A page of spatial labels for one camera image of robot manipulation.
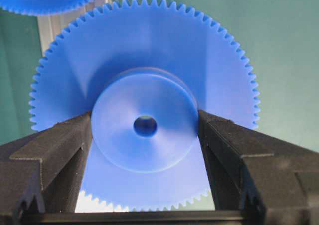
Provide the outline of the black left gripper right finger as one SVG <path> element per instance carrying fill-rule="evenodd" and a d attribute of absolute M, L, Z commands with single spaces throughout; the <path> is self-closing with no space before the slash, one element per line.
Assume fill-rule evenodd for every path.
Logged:
<path fill-rule="evenodd" d="M 317 152 L 199 111 L 198 136 L 215 207 L 265 213 L 319 209 Z"/>

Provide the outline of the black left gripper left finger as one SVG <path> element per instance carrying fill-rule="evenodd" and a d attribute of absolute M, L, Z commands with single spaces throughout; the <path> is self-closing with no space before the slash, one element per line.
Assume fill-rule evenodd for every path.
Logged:
<path fill-rule="evenodd" d="M 74 212 L 91 145 L 90 113 L 0 147 L 0 211 L 35 202 L 40 212 Z"/>

